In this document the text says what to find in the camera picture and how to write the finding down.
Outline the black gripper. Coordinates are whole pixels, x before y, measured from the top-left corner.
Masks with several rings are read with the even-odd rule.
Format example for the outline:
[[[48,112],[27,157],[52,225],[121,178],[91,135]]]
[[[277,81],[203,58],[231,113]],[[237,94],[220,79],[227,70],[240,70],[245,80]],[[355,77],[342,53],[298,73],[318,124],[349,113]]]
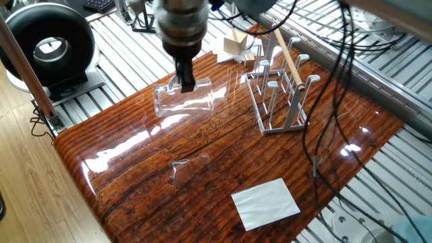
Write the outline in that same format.
[[[190,46],[170,45],[170,55],[175,61],[176,76],[182,86],[182,92],[192,92],[194,90],[196,81],[193,75],[192,60],[198,55],[201,48],[201,42]]]

